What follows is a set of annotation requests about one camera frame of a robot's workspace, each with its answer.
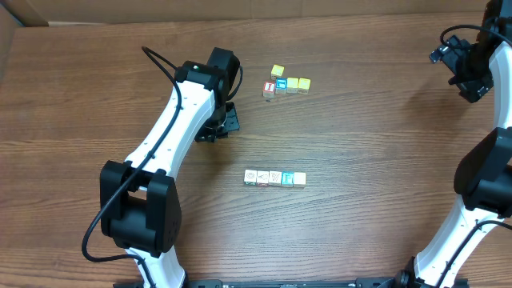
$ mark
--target white arm segment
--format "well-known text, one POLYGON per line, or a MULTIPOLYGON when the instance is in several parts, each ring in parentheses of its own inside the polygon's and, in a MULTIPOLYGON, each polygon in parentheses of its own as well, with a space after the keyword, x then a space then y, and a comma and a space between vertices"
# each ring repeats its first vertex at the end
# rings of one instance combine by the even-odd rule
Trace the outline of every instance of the white arm segment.
MULTIPOLYGON (((504 219, 498 219, 496 213, 478 208, 473 211, 467 210, 462 196, 457 195, 454 207, 434 236, 434 239, 416 256, 414 260, 414 273, 416 277, 423 279, 425 284, 436 286, 446 264, 457 248, 460 247, 468 233, 478 222, 485 220, 503 222, 504 219)), ((462 264, 464 264, 487 233, 495 227, 496 225, 493 224, 484 225, 481 230, 474 234, 457 259, 455 259, 441 287, 452 287, 454 285, 455 276, 457 276, 457 272, 462 267, 462 264)))
MULTIPOLYGON (((186 152, 190 148, 195 135, 201 126, 208 120, 215 109, 215 97, 213 91, 208 91, 204 85, 184 81, 178 83, 182 92, 182 110, 179 112, 176 122, 170 129, 165 140, 154 153, 145 166, 144 171, 156 172, 164 169, 166 175, 176 179, 178 170, 182 164, 186 152)), ((137 167, 146 154, 153 148, 163 131, 167 128, 178 104, 176 90, 170 96, 169 103, 162 112, 162 115, 154 124, 153 129, 147 135, 142 144, 125 161, 132 161, 131 166, 137 167)), ((176 250, 172 247, 168 252, 161 253, 159 258, 152 257, 149 253, 135 248, 126 249, 128 254, 137 254, 146 260, 151 277, 157 288, 181 288, 185 281, 185 271, 179 265, 176 257, 176 250)), ((144 270, 139 265, 138 269, 144 277, 144 288, 149 288, 144 270)))
POLYGON ((489 58, 494 80, 494 127, 512 126, 512 47, 502 42, 489 58))
MULTIPOLYGON (((125 251, 128 254, 139 255, 145 259, 147 268, 157 288, 181 288, 183 286, 185 271, 178 263, 174 246, 166 253, 160 254, 159 258, 153 258, 151 254, 135 248, 125 249, 125 251)), ((147 281, 142 266, 139 265, 138 270, 144 278, 144 288, 150 288, 150 283, 147 281)))
MULTIPOLYGON (((214 92, 206 90, 204 85, 184 81, 178 83, 178 87, 182 92, 182 110, 166 139, 154 153, 154 158, 144 166, 144 171, 153 173, 158 169, 164 169, 167 172, 166 175, 171 176, 174 180, 178 176, 179 167, 199 128, 211 117, 215 109, 214 92)), ((153 148, 172 119, 177 104, 178 95, 176 90, 173 90, 167 107, 154 124, 151 132, 141 145, 126 158, 125 161, 132 161, 132 167, 137 167, 153 148)))

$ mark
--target wooden table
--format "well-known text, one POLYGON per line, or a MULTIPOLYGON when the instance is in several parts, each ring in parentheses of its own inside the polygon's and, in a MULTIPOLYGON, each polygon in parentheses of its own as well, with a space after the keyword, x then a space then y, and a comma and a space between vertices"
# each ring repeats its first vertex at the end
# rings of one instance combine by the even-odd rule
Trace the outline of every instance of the wooden table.
MULTIPOLYGON (((454 203, 458 162, 489 132, 493 92, 470 105, 428 54, 476 14, 416 14, 19 29, 0 93, 0 283, 109 287, 131 260, 82 256, 98 176, 149 132, 171 92, 144 55, 176 64, 232 50, 245 77, 240 132, 193 144, 177 186, 176 245, 192 279, 349 280, 394 276, 454 203), (309 95, 265 102, 279 63, 309 95), (308 173, 304 190, 244 186, 244 169, 308 173)), ((460 33, 473 41, 475 33, 460 33)), ((95 255, 123 252, 96 229, 95 255)), ((493 231, 460 276, 510 286, 510 232, 493 231)))

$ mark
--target beige wall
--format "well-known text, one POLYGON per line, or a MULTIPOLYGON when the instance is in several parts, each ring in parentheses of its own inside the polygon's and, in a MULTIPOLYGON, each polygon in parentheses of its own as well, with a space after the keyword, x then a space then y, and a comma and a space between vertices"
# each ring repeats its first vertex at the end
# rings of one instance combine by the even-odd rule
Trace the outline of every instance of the beige wall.
POLYGON ((0 82, 2 81, 14 30, 18 27, 19 25, 9 12, 0 6, 0 82))
POLYGON ((487 0, 0 0, 29 25, 351 14, 483 13, 487 0))

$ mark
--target yellow block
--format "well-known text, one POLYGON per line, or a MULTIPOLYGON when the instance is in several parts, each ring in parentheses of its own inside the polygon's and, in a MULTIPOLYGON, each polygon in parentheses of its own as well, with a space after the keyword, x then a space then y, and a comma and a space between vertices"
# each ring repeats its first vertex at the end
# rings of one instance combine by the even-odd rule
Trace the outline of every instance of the yellow block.
POLYGON ((298 92, 300 94, 308 94, 310 92, 311 80, 308 78, 300 78, 298 80, 298 92))
POLYGON ((270 77, 272 78, 272 80, 275 80, 276 78, 281 77, 284 71, 285 67, 274 65, 274 67, 272 68, 272 72, 270 73, 270 77))
POLYGON ((298 78, 288 77, 286 92, 297 93, 298 92, 298 78))

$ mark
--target cube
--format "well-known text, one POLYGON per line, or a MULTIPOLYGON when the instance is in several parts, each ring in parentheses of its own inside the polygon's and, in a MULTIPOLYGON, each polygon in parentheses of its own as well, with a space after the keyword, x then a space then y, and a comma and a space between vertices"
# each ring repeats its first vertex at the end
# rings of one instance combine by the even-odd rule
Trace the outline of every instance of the cube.
POLYGON ((308 94, 310 92, 311 80, 308 78, 300 78, 298 80, 298 92, 300 94, 308 94))
POLYGON ((293 187, 294 186, 294 172, 282 172, 281 186, 293 187))
POLYGON ((258 178, 256 179, 258 186, 269 185, 269 171, 258 171, 258 178))
POLYGON ((256 185, 256 175, 258 172, 256 170, 246 170, 246 174, 244 176, 243 181, 247 185, 256 185))
POLYGON ((277 78, 275 80, 275 93, 286 94, 286 79, 277 78))
POLYGON ((274 65, 272 67, 272 72, 270 72, 270 79, 275 80, 282 76, 282 74, 285 72, 285 67, 274 65))
POLYGON ((277 171, 269 172, 269 185, 280 186, 281 185, 282 173, 277 171))
POLYGON ((306 173, 294 173, 294 187, 306 187, 306 173))
POLYGON ((298 78, 288 77, 286 80, 286 92, 297 93, 298 91, 298 78))
POLYGON ((263 86, 263 96, 267 98, 275 97, 275 83, 273 82, 265 82, 263 86))

